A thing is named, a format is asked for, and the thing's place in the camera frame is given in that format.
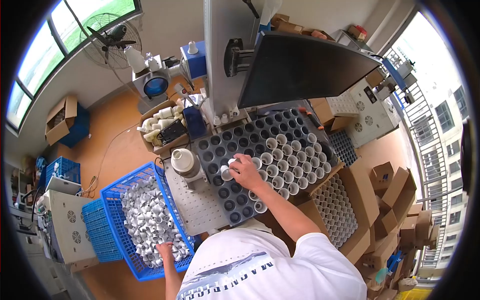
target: computer monitor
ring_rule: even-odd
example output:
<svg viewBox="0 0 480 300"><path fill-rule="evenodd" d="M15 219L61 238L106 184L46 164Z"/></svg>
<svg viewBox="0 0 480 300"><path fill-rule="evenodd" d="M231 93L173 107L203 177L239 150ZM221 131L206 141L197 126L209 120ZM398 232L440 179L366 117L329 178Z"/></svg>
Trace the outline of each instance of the computer monitor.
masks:
<svg viewBox="0 0 480 300"><path fill-rule="evenodd" d="M328 40L262 31L238 107L338 96L381 64Z"/></svg>

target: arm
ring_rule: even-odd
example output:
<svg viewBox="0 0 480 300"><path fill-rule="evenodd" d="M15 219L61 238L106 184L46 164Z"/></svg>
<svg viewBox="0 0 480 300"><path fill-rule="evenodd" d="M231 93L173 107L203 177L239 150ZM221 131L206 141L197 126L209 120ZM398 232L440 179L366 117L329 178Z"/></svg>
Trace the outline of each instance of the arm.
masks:
<svg viewBox="0 0 480 300"><path fill-rule="evenodd" d="M175 300L180 291L182 280L175 269L175 259L173 258L172 254L172 243L167 242L157 245L156 249L163 258L163 268L165 272L165 299Z"/></svg>
<svg viewBox="0 0 480 300"><path fill-rule="evenodd" d="M232 162L230 166L240 173L230 170L230 174L236 182L258 195L294 242L307 233L320 232L312 220L262 180L250 156L235 154L234 158L240 159L241 163Z"/></svg>

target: right hand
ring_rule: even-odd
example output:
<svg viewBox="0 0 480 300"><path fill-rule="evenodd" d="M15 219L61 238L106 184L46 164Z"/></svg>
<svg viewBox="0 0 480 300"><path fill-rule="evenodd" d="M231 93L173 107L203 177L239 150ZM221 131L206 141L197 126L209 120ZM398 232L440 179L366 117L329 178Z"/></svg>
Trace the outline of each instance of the right hand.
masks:
<svg viewBox="0 0 480 300"><path fill-rule="evenodd" d="M260 177L250 155L236 153L233 157L240 160L240 162L234 161L230 164L230 175L236 182L254 193L259 189L269 188L266 182L262 180L262 177ZM232 170L232 168L237 169L240 173Z"/></svg>

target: graphic print on t-shirt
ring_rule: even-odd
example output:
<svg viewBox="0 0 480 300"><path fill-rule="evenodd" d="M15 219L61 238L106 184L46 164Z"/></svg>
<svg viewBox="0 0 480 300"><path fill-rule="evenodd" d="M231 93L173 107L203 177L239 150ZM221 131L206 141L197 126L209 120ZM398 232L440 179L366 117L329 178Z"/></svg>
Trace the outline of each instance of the graphic print on t-shirt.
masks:
<svg viewBox="0 0 480 300"><path fill-rule="evenodd" d="M233 263L198 273L182 284L177 300L201 298L210 293L220 293L241 285L258 272L273 267L273 260L266 252L252 253Z"/></svg>

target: person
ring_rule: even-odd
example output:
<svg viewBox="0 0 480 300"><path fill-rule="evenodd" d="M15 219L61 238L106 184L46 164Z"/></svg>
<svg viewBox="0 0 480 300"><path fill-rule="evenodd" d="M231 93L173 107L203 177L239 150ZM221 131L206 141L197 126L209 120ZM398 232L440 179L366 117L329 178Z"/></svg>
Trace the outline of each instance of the person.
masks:
<svg viewBox="0 0 480 300"><path fill-rule="evenodd" d="M163 258L166 299L349 299L365 300L367 287L354 265L297 207L264 182L252 158L235 154L236 182L266 204L296 242L286 244L251 218L209 236L195 252L183 278L175 270L171 243L157 245Z"/></svg>

